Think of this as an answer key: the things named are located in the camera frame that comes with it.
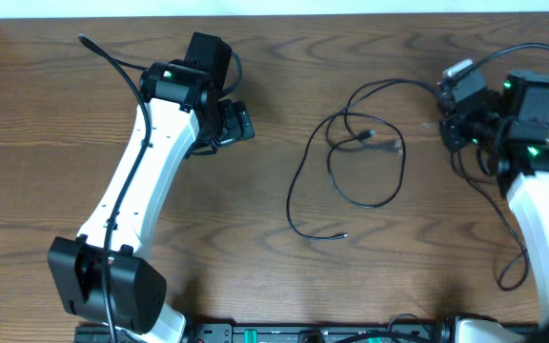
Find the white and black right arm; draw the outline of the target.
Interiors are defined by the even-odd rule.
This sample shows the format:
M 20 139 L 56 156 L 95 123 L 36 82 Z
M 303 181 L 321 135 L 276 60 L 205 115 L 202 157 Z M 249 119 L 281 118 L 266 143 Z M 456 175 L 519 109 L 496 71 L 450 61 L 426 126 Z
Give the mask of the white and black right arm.
M 475 144 L 488 154 L 482 171 L 496 178 L 525 239 L 539 297 L 539 330 L 549 342 L 549 76 L 511 71 L 501 91 L 471 66 L 442 74 L 440 135 L 458 152 Z

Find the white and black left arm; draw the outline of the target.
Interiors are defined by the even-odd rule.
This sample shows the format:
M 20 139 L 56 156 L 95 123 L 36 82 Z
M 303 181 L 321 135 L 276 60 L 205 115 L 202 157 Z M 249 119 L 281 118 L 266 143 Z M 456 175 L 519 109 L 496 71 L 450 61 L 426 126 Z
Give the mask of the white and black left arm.
M 130 83 L 130 141 L 111 183 L 74 239 L 57 237 L 48 264 L 64 310 L 108 326 L 104 341 L 180 342 L 185 316 L 165 302 L 149 263 L 164 200 L 182 161 L 254 137 L 245 104 L 225 84 L 238 55 L 220 37 L 193 34 L 186 55 L 155 62 Z

